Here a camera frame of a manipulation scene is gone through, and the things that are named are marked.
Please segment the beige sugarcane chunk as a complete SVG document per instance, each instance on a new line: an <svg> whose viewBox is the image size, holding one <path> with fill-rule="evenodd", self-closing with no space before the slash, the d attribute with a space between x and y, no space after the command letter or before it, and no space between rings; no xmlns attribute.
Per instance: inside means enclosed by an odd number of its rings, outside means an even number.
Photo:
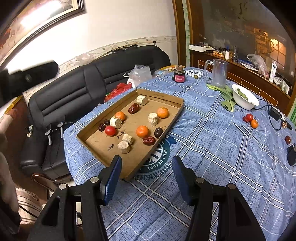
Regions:
<svg viewBox="0 0 296 241"><path fill-rule="evenodd" d="M130 145L127 141L119 142L117 147L121 151L122 154L127 154L130 152Z"/></svg>
<svg viewBox="0 0 296 241"><path fill-rule="evenodd" d="M151 126L158 124L158 115L156 113L150 113L148 116L148 121Z"/></svg>
<svg viewBox="0 0 296 241"><path fill-rule="evenodd" d="M129 135L128 133L125 133L122 136L122 140L125 141L125 142L128 142L129 145L133 144L133 137L131 135Z"/></svg>
<svg viewBox="0 0 296 241"><path fill-rule="evenodd" d="M148 99L147 99L147 97L144 96L144 95L139 95L139 96L137 97L137 99L136 99L136 102L137 102L138 104L140 104L140 105L146 105L147 102L148 102Z"/></svg>
<svg viewBox="0 0 296 241"><path fill-rule="evenodd" d="M119 129L122 126L122 120L120 118L112 117L110 118L109 122L110 122L110 125L116 129Z"/></svg>

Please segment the cardboard tray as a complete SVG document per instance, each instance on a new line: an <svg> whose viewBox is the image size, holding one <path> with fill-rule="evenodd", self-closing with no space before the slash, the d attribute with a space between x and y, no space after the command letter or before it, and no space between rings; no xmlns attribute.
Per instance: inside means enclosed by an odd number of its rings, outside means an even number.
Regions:
<svg viewBox="0 0 296 241"><path fill-rule="evenodd" d="M129 114L128 109L133 103L137 103L136 99L139 95L147 97L146 105L140 105L140 110L135 114ZM155 127L151 126L148 121L150 113L157 112L158 108L165 107L169 111L167 118L160 118L157 126L167 133L172 124L177 120L184 107L184 99L165 93L145 90L132 89L127 91L123 97L117 102L109 106L100 113L94 120L86 125L77 135L78 140L102 163L108 167L115 155L122 158L122 170L120 178L126 181L130 180L148 159L161 139L156 139L153 146L146 146L142 143L142 139L136 134L138 126L147 126L149 135L154 135ZM105 119L111 118L116 112L122 111L126 115L121 128L117 130L117 134L109 137L105 132L100 132L98 126ZM133 144L130 152L122 154L117 145L122 140L122 136L128 133L133 137Z"/></svg>

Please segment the dark purple passion fruit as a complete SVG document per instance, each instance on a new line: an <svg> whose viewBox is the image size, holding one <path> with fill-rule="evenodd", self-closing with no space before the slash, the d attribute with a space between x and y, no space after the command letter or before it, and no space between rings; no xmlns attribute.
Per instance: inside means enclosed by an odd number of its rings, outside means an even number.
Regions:
<svg viewBox="0 0 296 241"><path fill-rule="evenodd" d="M163 129L162 128L156 128L155 130L154 130L154 136L156 137L156 138L159 138L162 134L163 134Z"/></svg>

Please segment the dark red jujube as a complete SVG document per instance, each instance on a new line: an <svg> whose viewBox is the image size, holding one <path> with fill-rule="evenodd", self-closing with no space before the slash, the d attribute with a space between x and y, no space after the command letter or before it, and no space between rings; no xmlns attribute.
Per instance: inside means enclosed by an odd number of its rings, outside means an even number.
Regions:
<svg viewBox="0 0 296 241"><path fill-rule="evenodd" d="M129 109L128 109L128 113L129 114L135 114L140 110L140 105L138 103L133 103Z"/></svg>

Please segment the large orange mandarin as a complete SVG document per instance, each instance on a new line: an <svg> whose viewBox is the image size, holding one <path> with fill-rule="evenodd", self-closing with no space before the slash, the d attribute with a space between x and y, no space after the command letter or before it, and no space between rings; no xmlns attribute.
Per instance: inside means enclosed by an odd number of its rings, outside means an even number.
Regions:
<svg viewBox="0 0 296 241"><path fill-rule="evenodd" d="M149 136L149 129L147 126L138 126L136 134L139 138L146 138Z"/></svg>

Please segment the orange mandarin with stem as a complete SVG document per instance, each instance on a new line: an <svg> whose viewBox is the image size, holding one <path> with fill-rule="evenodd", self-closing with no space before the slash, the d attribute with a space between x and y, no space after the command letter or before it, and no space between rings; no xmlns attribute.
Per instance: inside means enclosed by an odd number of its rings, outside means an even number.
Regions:
<svg viewBox="0 0 296 241"><path fill-rule="evenodd" d="M157 115L159 118L167 118L169 116L169 111L165 107L160 107L157 110Z"/></svg>

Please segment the blue plaid tablecloth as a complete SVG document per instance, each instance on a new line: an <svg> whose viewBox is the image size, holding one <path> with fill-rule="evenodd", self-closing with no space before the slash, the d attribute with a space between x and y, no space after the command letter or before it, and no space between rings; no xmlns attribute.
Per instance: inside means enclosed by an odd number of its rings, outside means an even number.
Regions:
<svg viewBox="0 0 296 241"><path fill-rule="evenodd" d="M267 107L252 110L258 127L243 121L239 106L228 112L219 92L204 77L174 82L171 75L151 79L142 89L184 99L184 109L145 165L129 182L120 181L102 208L110 240L184 240L193 208L180 195L171 161L211 184L235 184L252 209L267 240L277 240L295 213L295 166L287 161L285 137Z"/></svg>

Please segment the small red tomato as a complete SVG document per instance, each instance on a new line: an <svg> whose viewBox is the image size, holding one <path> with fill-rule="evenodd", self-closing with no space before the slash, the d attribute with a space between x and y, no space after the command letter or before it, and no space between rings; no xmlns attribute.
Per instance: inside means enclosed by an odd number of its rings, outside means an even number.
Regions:
<svg viewBox="0 0 296 241"><path fill-rule="evenodd" d="M251 122L253 120L253 115L249 113L246 115L246 118L248 122Z"/></svg>

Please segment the red plastic bag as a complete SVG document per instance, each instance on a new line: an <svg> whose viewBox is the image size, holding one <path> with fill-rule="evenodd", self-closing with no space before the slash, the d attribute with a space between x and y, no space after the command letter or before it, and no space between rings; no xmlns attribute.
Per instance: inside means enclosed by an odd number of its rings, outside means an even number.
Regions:
<svg viewBox="0 0 296 241"><path fill-rule="evenodd" d="M108 102L109 100L113 99L114 97L118 96L119 94L122 94L123 92L126 92L127 90L132 88L132 83L120 83L116 86L115 89L113 89L109 94L105 96L104 102Z"/></svg>

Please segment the black power adapter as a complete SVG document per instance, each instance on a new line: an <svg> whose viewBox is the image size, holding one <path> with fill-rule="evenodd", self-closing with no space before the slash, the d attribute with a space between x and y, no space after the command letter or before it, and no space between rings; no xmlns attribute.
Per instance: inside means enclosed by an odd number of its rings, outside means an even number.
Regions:
<svg viewBox="0 0 296 241"><path fill-rule="evenodd" d="M269 116L272 117L275 121L278 121L280 119L280 112L278 111L278 109L271 106L269 109Z"/></svg>

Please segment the green leafy vegetable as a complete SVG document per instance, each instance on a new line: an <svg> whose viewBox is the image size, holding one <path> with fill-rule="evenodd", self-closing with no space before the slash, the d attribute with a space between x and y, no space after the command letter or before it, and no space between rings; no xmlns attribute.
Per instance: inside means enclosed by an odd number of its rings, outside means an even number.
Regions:
<svg viewBox="0 0 296 241"><path fill-rule="evenodd" d="M206 84L206 86L211 90L220 92L223 98L221 106L229 112L234 112L234 106L236 105L236 102L233 98L233 90L230 87L226 85L224 88L220 88L210 84Z"/></svg>

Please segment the wooden counter cabinet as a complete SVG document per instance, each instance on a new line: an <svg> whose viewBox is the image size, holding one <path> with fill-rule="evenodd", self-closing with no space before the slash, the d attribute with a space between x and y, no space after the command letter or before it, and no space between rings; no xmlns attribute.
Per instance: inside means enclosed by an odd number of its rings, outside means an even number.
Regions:
<svg viewBox="0 0 296 241"><path fill-rule="evenodd" d="M191 50L190 66L203 69L207 60L212 61L215 58L224 60L228 63L228 80L253 91L288 116L292 108L292 100L294 99L291 99L289 95L285 94L279 86L271 83L268 79L262 77L258 73L245 68L243 65L231 60L225 60L224 58L220 58L213 54Z"/></svg>

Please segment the pink labelled jar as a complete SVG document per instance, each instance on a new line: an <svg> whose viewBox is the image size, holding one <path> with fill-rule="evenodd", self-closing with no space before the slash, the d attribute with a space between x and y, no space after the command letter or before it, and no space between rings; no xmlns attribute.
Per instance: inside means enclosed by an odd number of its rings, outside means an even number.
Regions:
<svg viewBox="0 0 296 241"><path fill-rule="evenodd" d="M177 83L184 83L185 82L185 71L182 65L177 65L176 70L174 71L174 75L172 80Z"/></svg>

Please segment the yellow box with fruit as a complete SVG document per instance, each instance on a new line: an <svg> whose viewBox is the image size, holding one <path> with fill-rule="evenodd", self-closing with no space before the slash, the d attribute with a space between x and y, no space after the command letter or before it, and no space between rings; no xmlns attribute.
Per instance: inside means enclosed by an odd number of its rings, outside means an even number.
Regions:
<svg viewBox="0 0 296 241"><path fill-rule="evenodd" d="M161 71L177 71L177 70L182 70L184 68L185 66L183 65L170 65L170 66L163 67L160 70Z"/></svg>

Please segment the white plastic bag on counter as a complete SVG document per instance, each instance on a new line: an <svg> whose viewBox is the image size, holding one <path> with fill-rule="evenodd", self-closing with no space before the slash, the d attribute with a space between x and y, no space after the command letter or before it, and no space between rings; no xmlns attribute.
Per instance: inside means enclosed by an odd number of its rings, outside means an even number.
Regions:
<svg viewBox="0 0 296 241"><path fill-rule="evenodd" d="M263 76L264 78L269 78L269 72L267 70L267 65L264 59L257 54L248 54L247 58L249 61L252 62L255 68L258 69L259 75Z"/></svg>

